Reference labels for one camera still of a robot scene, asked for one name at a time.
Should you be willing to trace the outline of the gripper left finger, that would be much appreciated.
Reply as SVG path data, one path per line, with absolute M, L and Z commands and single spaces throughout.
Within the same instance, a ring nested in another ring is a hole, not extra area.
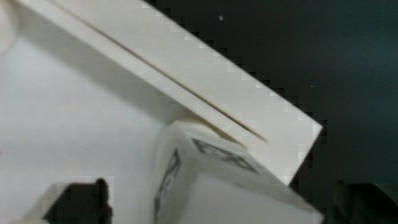
M 94 183 L 70 184 L 43 220 L 48 224 L 112 224 L 109 198 L 109 184 L 103 179 Z

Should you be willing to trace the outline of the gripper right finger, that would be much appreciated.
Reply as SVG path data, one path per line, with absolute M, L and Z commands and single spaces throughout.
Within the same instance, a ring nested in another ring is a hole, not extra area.
M 340 182 L 333 199 L 329 224 L 398 224 L 398 184 Z

